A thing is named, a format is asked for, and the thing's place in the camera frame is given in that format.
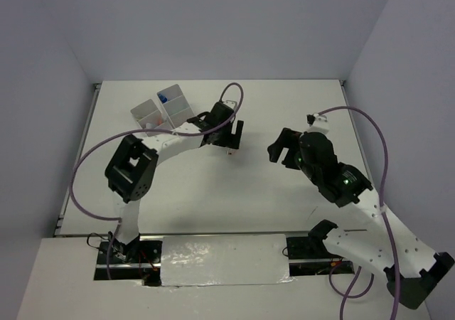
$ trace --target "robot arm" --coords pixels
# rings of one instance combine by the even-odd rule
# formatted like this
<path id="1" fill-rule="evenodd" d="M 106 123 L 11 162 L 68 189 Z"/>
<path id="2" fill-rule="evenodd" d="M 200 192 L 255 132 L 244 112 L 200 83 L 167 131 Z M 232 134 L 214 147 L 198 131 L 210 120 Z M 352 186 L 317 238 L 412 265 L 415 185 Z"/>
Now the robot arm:
<path id="1" fill-rule="evenodd" d="M 230 103 L 216 102 L 210 112 L 189 119 L 171 134 L 157 134 L 146 139 L 138 139 L 130 134 L 123 138 L 107 165 L 105 176 L 109 188 L 115 192 L 115 203 L 122 219 L 122 225 L 114 239 L 114 249 L 124 256 L 124 260 L 128 261 L 137 253 L 140 200 L 149 191 L 159 164 L 184 151 L 206 144 L 227 147 L 229 150 L 239 148 L 243 121 L 237 121 L 234 134 L 231 134 L 233 122 L 228 122 L 216 132 L 200 134 L 231 117 L 234 109 L 230 107 Z M 185 133 L 187 136 L 176 136 L 174 133 Z"/>
<path id="2" fill-rule="evenodd" d="M 395 292 L 394 261 L 387 230 L 382 219 L 386 213 L 395 237 L 400 262 L 400 302 L 416 309 L 454 265 L 446 252 L 436 253 L 419 240 L 387 206 L 379 207 L 378 192 L 356 168 L 338 162 L 333 145 L 325 134 L 324 116 L 309 115 L 310 127 L 304 133 L 284 128 L 267 151 L 277 162 L 284 148 L 283 165 L 304 172 L 322 196 L 338 206 L 338 211 L 355 218 L 366 231 L 345 232 L 329 220 L 320 222 L 309 237 L 327 251 L 352 260 L 370 270 Z"/>

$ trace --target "blue object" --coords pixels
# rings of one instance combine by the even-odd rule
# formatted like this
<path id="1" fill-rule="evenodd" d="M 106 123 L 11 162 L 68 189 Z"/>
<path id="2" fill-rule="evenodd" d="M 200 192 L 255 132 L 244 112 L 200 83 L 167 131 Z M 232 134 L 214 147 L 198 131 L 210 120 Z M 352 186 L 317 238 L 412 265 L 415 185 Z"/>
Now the blue object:
<path id="1" fill-rule="evenodd" d="M 162 94 L 160 94 L 160 93 L 158 93 L 158 98 L 159 98 L 159 100 L 161 101 L 161 103 L 166 103 L 166 102 L 168 102 L 168 99 L 166 98 L 166 96 L 164 96 L 164 95 L 162 95 Z"/>

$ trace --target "white wall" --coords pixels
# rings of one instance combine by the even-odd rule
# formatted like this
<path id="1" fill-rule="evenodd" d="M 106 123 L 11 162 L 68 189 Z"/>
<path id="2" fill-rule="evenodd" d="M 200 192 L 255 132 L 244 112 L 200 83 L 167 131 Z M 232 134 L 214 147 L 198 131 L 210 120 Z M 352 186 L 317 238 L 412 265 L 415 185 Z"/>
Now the white wall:
<path id="1" fill-rule="evenodd" d="M 52 235 L 92 97 L 40 0 L 0 0 L 0 318 Z"/>
<path id="2" fill-rule="evenodd" d="M 387 0 L 44 0 L 90 79 L 346 78 Z"/>
<path id="3" fill-rule="evenodd" d="M 390 150 L 386 202 L 433 248 L 455 257 L 455 0 L 389 0 L 348 78 L 352 105 L 378 121 Z M 378 136 L 358 120 L 376 182 Z M 455 272 L 428 298 L 455 318 Z"/>

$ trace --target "white table surface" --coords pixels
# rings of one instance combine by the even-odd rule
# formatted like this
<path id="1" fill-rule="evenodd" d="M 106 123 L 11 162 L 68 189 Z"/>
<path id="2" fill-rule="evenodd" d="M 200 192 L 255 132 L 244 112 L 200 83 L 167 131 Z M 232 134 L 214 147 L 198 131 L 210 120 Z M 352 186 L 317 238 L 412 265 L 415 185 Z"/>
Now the white table surface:
<path id="1" fill-rule="evenodd" d="M 298 277 L 290 283 L 262 286 L 143 287 L 135 281 L 93 281 L 97 251 L 83 238 L 41 242 L 18 320 L 92 319 L 311 319 L 336 320 L 341 297 L 327 276 Z M 337 275 L 345 290 L 353 275 Z M 362 274 L 353 292 L 361 292 Z M 392 297 L 384 284 L 346 305 L 345 319 L 384 320 Z M 426 306 L 400 306 L 397 320 L 429 320 Z"/>
<path id="2" fill-rule="evenodd" d="M 83 151 L 119 132 L 136 129 L 130 109 L 178 83 L 194 112 L 210 110 L 228 80 L 107 81 L 99 97 Z M 299 171 L 269 162 L 267 147 L 283 127 L 307 128 L 306 115 L 346 105 L 337 80 L 241 80 L 245 99 L 237 119 L 245 121 L 240 150 L 233 156 L 216 146 L 183 153 L 157 168 L 141 201 L 139 229 L 148 234 L 290 232 L 310 230 L 330 219 L 345 228 L 360 225 L 342 216 Z M 236 100 L 236 87 L 226 94 Z M 365 165 L 347 111 L 328 115 L 338 159 Z M 96 151 L 81 166 L 75 193 L 88 210 L 114 217 L 105 167 L 120 140 Z M 61 235 L 107 233 L 115 225 L 83 215 L 68 202 Z"/>

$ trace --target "white container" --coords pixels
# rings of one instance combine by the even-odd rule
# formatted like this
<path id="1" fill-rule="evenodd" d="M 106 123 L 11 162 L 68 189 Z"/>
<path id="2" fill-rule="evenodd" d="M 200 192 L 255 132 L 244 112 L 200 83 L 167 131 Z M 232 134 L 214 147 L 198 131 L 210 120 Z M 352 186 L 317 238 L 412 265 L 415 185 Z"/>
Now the white container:
<path id="1" fill-rule="evenodd" d="M 180 127 L 187 119 L 195 117 L 178 84 L 172 85 L 156 94 L 160 94 L 167 99 L 166 102 L 162 102 L 159 99 L 159 107 L 164 120 L 171 125 L 172 129 Z"/>
<path id="2" fill-rule="evenodd" d="M 131 109 L 130 112 L 142 129 L 173 129 L 152 100 L 141 103 L 137 107 Z M 156 132 L 147 132 L 146 134 L 151 137 L 156 135 Z"/>

